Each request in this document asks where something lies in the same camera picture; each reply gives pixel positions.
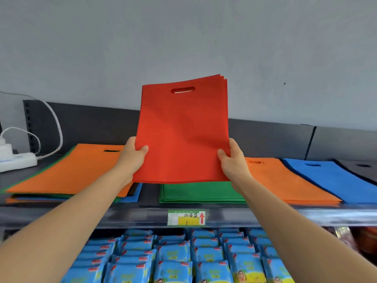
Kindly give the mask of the person's right hand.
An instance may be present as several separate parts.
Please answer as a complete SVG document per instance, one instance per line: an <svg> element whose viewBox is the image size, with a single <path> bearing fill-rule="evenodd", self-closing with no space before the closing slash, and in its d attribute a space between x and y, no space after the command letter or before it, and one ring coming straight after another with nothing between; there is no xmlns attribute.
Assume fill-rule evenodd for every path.
<svg viewBox="0 0 377 283"><path fill-rule="evenodd" d="M225 176L230 180L233 189L241 195L253 183L253 177L248 169L246 159L242 150L233 138L229 138L230 156L233 158L233 167L231 171L224 172Z"/></svg>

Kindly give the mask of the person's left hand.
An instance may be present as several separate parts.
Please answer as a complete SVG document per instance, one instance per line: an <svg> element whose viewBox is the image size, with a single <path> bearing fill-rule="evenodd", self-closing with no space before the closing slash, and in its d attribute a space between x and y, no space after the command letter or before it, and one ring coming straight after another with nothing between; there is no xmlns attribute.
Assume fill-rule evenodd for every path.
<svg viewBox="0 0 377 283"><path fill-rule="evenodd" d="M125 185L132 181L134 173L141 167L134 165L133 151L137 150L135 148L135 142L135 136L128 139L114 167L117 174L123 179Z"/></svg>

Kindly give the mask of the stack of red fabric bags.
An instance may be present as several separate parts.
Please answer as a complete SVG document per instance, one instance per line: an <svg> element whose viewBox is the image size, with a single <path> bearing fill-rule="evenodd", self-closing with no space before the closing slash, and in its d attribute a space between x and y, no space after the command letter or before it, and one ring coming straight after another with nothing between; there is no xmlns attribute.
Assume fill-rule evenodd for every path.
<svg viewBox="0 0 377 283"><path fill-rule="evenodd" d="M148 146L135 182L229 181L218 149L230 154L227 79L143 85L135 148Z"/></svg>

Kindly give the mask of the person's left forearm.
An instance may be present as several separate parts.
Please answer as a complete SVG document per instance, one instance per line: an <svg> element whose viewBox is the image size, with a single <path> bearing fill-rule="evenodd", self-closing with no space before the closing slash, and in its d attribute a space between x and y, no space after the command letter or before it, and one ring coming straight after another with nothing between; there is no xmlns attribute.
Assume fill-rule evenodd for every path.
<svg viewBox="0 0 377 283"><path fill-rule="evenodd" d="M0 244L0 283L59 283L133 173L111 169Z"/></svg>

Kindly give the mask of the person's right forearm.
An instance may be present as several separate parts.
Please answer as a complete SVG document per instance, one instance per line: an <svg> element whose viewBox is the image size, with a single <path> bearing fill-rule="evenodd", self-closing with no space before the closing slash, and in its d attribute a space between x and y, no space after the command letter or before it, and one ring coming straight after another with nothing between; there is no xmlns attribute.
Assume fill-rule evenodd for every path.
<svg viewBox="0 0 377 283"><path fill-rule="evenodd" d="M377 267L251 175L234 177L232 185L245 198L295 283L377 283Z"/></svg>

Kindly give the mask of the stack of green fabric bags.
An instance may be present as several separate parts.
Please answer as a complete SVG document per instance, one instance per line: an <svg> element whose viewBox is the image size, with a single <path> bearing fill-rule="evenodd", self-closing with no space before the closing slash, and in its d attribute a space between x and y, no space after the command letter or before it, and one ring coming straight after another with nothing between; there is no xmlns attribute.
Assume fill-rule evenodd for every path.
<svg viewBox="0 0 377 283"><path fill-rule="evenodd" d="M229 181L161 184L159 203L246 203Z"/></svg>

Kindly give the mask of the blue fabric bag under orange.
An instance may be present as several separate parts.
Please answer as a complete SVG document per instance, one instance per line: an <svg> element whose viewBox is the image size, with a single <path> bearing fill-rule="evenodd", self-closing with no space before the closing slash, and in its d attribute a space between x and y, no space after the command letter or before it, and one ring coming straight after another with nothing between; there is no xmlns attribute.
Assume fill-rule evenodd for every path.
<svg viewBox="0 0 377 283"><path fill-rule="evenodd" d="M125 197L117 196L114 203L135 203L139 199L143 184L133 183ZM71 194L12 194L5 199L7 204L15 203L43 203L43 202L64 202L70 199Z"/></svg>

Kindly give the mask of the grey metal shelf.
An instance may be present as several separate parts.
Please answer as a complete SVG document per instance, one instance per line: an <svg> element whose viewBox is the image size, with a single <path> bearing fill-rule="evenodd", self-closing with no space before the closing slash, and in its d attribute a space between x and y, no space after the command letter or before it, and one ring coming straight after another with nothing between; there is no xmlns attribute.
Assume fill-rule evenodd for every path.
<svg viewBox="0 0 377 283"><path fill-rule="evenodd" d="M63 147L31 168L0 175L0 189L24 180L57 161L78 143L124 144L135 136L139 111L76 104L50 103L63 132ZM285 124L229 119L229 136L246 157L297 158L300 160L377 161L377 131L331 128L308 124ZM98 229L166 229L168 211L203 208L208 227L258 226L245 204L160 204L159 186L145 184L136 203L116 203L106 212ZM0 238L8 230L19 230L54 208L57 203L6 204L0 195ZM377 205L343 204L338 208L295 206L321 226L377 226Z"/></svg>

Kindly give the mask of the green and yellow price label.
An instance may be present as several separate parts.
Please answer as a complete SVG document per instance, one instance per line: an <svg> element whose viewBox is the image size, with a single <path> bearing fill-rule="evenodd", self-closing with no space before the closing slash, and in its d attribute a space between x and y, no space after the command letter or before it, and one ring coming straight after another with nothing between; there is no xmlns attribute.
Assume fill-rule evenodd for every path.
<svg viewBox="0 0 377 283"><path fill-rule="evenodd" d="M205 226L206 211L189 209L189 210L168 210L167 225L168 226L191 226L202 227Z"/></svg>

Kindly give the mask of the rows of blue wipe packets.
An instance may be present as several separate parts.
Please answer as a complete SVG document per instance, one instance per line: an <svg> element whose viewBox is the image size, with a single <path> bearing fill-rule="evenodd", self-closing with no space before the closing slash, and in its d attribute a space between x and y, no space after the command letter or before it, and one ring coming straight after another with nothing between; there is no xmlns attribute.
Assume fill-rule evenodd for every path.
<svg viewBox="0 0 377 283"><path fill-rule="evenodd" d="M60 283L295 283L262 228L95 231Z"/></svg>

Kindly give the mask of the stack of blue fabric bags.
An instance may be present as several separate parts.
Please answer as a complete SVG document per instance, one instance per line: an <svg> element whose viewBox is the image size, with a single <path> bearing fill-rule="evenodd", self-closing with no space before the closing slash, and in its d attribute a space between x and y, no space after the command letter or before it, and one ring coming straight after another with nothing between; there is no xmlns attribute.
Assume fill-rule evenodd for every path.
<svg viewBox="0 0 377 283"><path fill-rule="evenodd" d="M377 205L377 185L344 170L333 161L304 161L283 158L295 174L341 199L346 204Z"/></svg>

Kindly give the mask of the white power strip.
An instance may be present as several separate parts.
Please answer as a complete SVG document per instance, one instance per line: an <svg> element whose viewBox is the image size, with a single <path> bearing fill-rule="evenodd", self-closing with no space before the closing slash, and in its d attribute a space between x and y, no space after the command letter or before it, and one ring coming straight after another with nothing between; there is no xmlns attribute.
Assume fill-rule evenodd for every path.
<svg viewBox="0 0 377 283"><path fill-rule="evenodd" d="M37 158L34 153L20 153L13 155L10 160L0 161L0 173L29 168L37 165Z"/></svg>

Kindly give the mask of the white plug adapter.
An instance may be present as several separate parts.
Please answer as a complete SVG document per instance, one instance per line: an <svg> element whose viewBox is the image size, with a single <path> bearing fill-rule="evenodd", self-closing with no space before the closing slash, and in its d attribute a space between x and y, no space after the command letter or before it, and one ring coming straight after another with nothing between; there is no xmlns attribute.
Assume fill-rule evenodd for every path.
<svg viewBox="0 0 377 283"><path fill-rule="evenodd" d="M12 145L0 136L0 162L10 161L14 158Z"/></svg>

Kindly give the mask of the stack of dark grey fabric bags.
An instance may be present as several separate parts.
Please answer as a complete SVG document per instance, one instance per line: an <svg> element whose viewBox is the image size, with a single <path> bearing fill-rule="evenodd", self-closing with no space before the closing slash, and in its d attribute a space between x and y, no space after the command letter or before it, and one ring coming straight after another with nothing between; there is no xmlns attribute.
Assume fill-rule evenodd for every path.
<svg viewBox="0 0 377 283"><path fill-rule="evenodd" d="M377 186L377 162L338 159L334 162L358 178Z"/></svg>

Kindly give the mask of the green patterned packet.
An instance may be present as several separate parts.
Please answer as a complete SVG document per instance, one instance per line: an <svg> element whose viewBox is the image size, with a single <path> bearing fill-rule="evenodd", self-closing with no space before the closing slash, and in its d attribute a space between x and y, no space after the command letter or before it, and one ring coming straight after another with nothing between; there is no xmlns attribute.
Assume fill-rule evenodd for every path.
<svg viewBox="0 0 377 283"><path fill-rule="evenodd" d="M358 246L351 233L351 229L348 226L335 227L334 231L338 239L340 239L342 242L344 242L346 245L351 247L356 252L359 252Z"/></svg>

